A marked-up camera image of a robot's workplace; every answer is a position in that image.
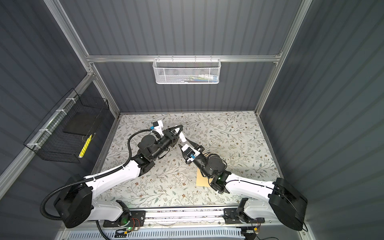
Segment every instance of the yellow highlighter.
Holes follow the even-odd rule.
[[[84,157],[85,151],[87,151],[88,145],[91,142],[91,140],[92,140],[92,135],[90,135],[89,138],[87,139],[87,141],[85,141],[84,147],[80,151],[79,158]]]

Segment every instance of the floral pattern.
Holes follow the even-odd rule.
[[[224,159],[227,170],[242,177],[271,181],[279,177],[253,112],[170,113],[123,115],[114,136],[103,170],[126,161],[129,136],[148,129],[152,122],[162,120],[164,129],[182,124],[190,140],[203,145]],[[132,153],[148,133],[131,141]],[[176,145],[143,176],[123,182],[102,193],[98,199],[124,201],[130,208],[182,205],[213,205],[238,203],[241,196],[217,194],[208,187],[196,186],[197,167],[187,165]]]

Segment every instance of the gray corrugated wall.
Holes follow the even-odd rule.
[[[0,172],[85,74],[43,1],[0,1]]]
[[[152,63],[97,63],[121,112],[253,110],[274,63],[222,63],[218,84],[157,84]]]
[[[261,114],[317,240],[383,238],[383,9],[315,0]]]
[[[91,55],[273,55],[300,0],[61,1]]]
[[[30,132],[85,74],[43,1],[0,1],[1,173]],[[84,94],[100,96],[93,84]],[[113,121],[109,114],[81,164],[31,160],[0,200],[0,239],[55,237],[61,222],[43,218],[40,202],[70,175],[92,171]],[[48,208],[57,214],[52,202]]]
[[[61,1],[90,55],[278,54],[300,0]],[[157,85],[150,63],[97,63],[121,112],[254,109],[273,63],[223,63],[220,83]]]

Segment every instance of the black wire basket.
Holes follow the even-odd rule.
[[[59,111],[40,137],[24,145],[41,159],[57,162],[80,163],[86,150],[109,111],[108,101],[84,95],[76,95]]]

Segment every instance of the white mesh basket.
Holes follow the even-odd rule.
[[[157,84],[217,84],[221,62],[214,61],[153,61]]]

